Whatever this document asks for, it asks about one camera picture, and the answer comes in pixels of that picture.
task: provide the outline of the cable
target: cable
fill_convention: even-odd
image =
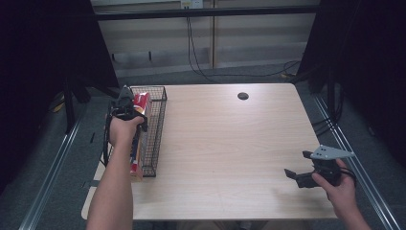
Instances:
[[[326,122],[323,126],[321,126],[319,129],[315,130],[315,132],[317,133],[322,127],[328,126],[328,128],[326,128],[325,130],[323,130],[320,133],[317,133],[316,136],[321,136],[324,133],[326,133],[327,131],[329,131],[332,127],[336,127],[338,124],[338,121],[340,120],[342,114],[343,114],[343,104],[344,104],[344,88],[342,86],[340,86],[340,98],[339,98],[339,103],[338,106],[335,110],[335,121],[331,121],[330,117],[325,118],[324,120],[320,121],[320,122],[316,122],[316,123],[312,123],[312,125],[315,127],[323,122]]]
[[[340,169],[346,170],[346,171],[348,171],[348,172],[350,172],[350,173],[352,173],[352,174],[355,174],[354,171],[350,170],[349,168],[340,167]]]
[[[356,187],[356,176],[353,172],[347,172],[347,171],[340,171],[340,173],[348,175],[349,177],[352,178],[352,180],[354,181],[354,187]]]
[[[287,63],[285,63],[283,65],[283,69],[281,71],[272,73],[272,74],[267,74],[267,75],[236,75],[236,74],[228,74],[228,75],[223,75],[223,74],[205,74],[199,65],[199,62],[197,60],[197,56],[196,56],[196,51],[194,48],[194,41],[193,41],[193,35],[192,35],[192,23],[191,23],[191,19],[189,17],[187,17],[187,22],[188,22],[188,58],[189,58],[189,64],[191,66],[191,69],[193,70],[193,72],[197,75],[203,76],[207,81],[211,81],[211,82],[215,82],[215,83],[220,83],[218,81],[215,80],[210,80],[209,77],[252,77],[252,78],[265,78],[265,77],[271,77],[274,75],[278,75],[281,73],[286,73],[286,70],[291,69],[292,67],[294,67],[295,65],[301,63],[299,60],[291,60],[288,61]],[[197,65],[197,70],[195,70],[192,66],[192,61],[191,61],[191,42],[192,42],[192,50],[193,50],[193,55],[194,55],[194,60],[196,62]]]
[[[298,83],[300,81],[306,81],[306,80],[308,80],[310,78],[310,76],[314,72],[318,71],[321,67],[322,67],[321,64],[316,64],[312,68],[302,72],[301,74],[296,75],[296,78],[293,78],[289,82],[292,83],[292,84],[296,84],[296,83]]]
[[[111,116],[111,106],[110,104],[107,107],[107,115],[105,117],[105,125],[104,125],[104,136],[103,136],[103,143],[102,143],[102,158],[101,162],[104,164],[105,167],[107,167],[108,164],[108,159],[110,158],[110,153],[111,153],[111,148],[110,152],[108,151],[108,142],[110,141],[110,124],[112,121],[113,117]]]

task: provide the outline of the human hand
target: human hand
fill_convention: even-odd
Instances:
[[[144,121],[142,117],[135,117],[129,121],[123,121],[113,117],[110,123],[110,144],[113,147],[117,145],[130,145],[134,138],[137,126]]]
[[[336,159],[336,162],[340,168],[346,168],[341,159]],[[318,173],[313,173],[311,177],[327,192],[337,218],[346,219],[348,216],[359,214],[355,200],[355,184],[350,176],[342,174],[337,187],[332,186]]]

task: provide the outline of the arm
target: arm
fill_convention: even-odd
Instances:
[[[346,164],[341,159],[337,159],[336,161],[339,167],[346,167]],[[332,186],[317,173],[314,173],[312,178],[327,192],[328,199],[334,207],[335,215],[344,222],[347,229],[371,229],[358,209],[355,200],[354,182],[348,175],[343,174],[341,176],[340,185],[337,187]]]
[[[141,117],[111,121],[110,143],[114,149],[90,203],[86,229],[132,229],[129,153],[137,125],[143,121]]]

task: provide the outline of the forearm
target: forearm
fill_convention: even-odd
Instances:
[[[131,229],[132,191],[129,175],[130,142],[113,150],[89,208],[87,229]]]
[[[370,226],[364,220],[364,217],[359,210],[346,213],[342,217],[342,221],[346,225],[348,230],[371,230]]]

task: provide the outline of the electrical outlet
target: electrical outlet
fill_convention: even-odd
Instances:
[[[181,0],[180,9],[192,9],[192,0]]]
[[[203,0],[192,0],[193,9],[203,9]]]

